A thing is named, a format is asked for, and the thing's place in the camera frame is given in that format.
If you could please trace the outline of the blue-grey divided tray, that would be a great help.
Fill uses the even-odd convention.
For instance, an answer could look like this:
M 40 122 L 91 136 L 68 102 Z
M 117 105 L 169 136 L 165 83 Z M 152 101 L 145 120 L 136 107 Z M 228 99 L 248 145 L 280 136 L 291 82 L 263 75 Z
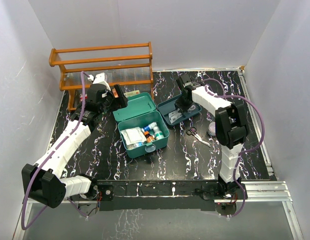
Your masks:
M 161 116 L 163 117 L 164 121 L 166 122 L 166 124 L 169 126 L 169 127 L 173 127 L 175 125 L 178 125 L 180 124 L 181 122 L 199 114 L 202 110 L 201 106 L 197 103 L 194 103 L 193 105 L 196 106 L 196 109 L 194 111 L 191 111 L 191 112 L 182 112 L 180 110 L 180 112 L 182 112 L 183 114 L 183 117 L 181 117 L 180 119 L 178 119 L 176 122 L 174 122 L 173 124 L 170 123 L 169 121 L 169 113 L 179 109 L 179 108 L 176 108 L 175 106 L 175 102 L 176 100 L 181 96 L 181 94 L 179 95 L 176 95 L 166 101 L 163 101 L 161 103 L 159 103 L 157 105 L 157 109 L 158 111 L 160 112 Z

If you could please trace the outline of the black scissors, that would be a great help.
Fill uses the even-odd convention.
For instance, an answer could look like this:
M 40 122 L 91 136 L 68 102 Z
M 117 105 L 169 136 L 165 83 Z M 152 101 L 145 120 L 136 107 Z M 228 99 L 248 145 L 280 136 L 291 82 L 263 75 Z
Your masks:
M 206 145 L 206 146 L 208 146 L 208 147 L 211 146 L 208 142 L 204 141 L 204 140 L 202 139 L 202 137 L 197 133 L 197 128 L 196 128 L 195 126 L 192 126 L 192 127 L 190 127 L 189 129 L 187 129 L 187 130 L 186 130 L 186 134 L 187 134 L 188 136 L 193 136 L 193 137 L 195 137 L 199 142 L 201 142 L 202 144 L 204 144 L 204 145 Z

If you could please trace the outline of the white gauze pad packet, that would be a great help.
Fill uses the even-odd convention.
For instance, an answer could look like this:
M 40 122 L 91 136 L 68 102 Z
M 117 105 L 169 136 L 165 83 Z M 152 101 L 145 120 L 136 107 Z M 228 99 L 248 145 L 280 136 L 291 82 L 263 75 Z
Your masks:
M 120 131 L 126 145 L 131 145 L 138 142 L 146 142 L 144 133 L 140 127 L 128 128 Z

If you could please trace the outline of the teal medicine kit box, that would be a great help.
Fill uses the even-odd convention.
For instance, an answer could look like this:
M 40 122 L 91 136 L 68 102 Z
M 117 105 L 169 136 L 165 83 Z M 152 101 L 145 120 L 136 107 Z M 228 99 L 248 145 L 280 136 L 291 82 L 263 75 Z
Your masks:
M 114 111 L 113 115 L 131 159 L 168 145 L 169 130 L 147 92 L 129 97 L 127 107 Z

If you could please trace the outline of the white-blue ointment tube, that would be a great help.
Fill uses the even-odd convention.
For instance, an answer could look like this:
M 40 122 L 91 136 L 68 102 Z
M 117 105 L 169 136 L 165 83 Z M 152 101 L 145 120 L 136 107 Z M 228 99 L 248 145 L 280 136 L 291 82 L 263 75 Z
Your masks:
M 149 132 L 151 130 L 153 130 L 155 127 L 157 127 L 157 122 L 152 122 L 144 127 L 141 128 L 142 132 Z

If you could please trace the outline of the white bottle green label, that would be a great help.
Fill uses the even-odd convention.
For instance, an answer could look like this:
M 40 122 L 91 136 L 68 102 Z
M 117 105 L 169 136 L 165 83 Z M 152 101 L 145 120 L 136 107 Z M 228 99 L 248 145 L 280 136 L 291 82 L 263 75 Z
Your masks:
M 153 132 L 154 132 L 154 139 L 155 140 L 161 140 L 165 137 L 163 132 L 160 130 L 160 128 L 158 126 L 155 126 L 153 128 Z

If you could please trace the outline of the bag of blue-white packets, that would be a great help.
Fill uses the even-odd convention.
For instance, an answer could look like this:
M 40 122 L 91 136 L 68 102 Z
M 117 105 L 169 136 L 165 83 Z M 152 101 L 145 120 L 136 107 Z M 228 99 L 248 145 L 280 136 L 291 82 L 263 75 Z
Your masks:
M 136 143 L 127 145 L 127 150 L 132 151 L 134 149 L 141 149 L 141 148 L 144 148 L 146 145 L 147 145 L 146 142 L 136 142 Z

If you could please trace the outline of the brown bottle orange cap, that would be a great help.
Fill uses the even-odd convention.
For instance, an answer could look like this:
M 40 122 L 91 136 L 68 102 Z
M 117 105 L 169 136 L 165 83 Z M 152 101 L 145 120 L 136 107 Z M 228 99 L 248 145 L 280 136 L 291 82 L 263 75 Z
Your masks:
M 148 131 L 144 132 L 144 136 L 146 138 L 147 143 L 152 143 L 155 141 L 154 137 Z

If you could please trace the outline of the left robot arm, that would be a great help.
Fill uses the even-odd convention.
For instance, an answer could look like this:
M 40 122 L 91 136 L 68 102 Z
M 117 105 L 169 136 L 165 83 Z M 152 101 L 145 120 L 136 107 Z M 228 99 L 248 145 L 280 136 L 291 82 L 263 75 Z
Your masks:
M 83 141 L 100 124 L 104 112 L 127 107 L 128 99 L 118 84 L 111 90 L 102 83 L 92 84 L 86 95 L 51 148 L 36 163 L 23 167 L 24 204 L 32 199 L 53 209 L 71 196 L 83 195 L 92 200 L 98 195 L 99 188 L 92 177 L 82 173 L 63 178 L 62 173 Z

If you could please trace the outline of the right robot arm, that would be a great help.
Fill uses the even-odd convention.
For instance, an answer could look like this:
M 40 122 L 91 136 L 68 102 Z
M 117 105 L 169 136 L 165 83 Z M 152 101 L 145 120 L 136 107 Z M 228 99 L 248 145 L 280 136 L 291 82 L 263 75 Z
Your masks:
M 179 76 L 176 83 L 181 92 L 175 102 L 177 108 L 186 112 L 196 103 L 214 116 L 215 136 L 221 144 L 221 169 L 216 189 L 209 194 L 228 199 L 242 187 L 239 158 L 249 133 L 244 106 L 212 92 L 202 81 L 191 81 L 187 74 Z

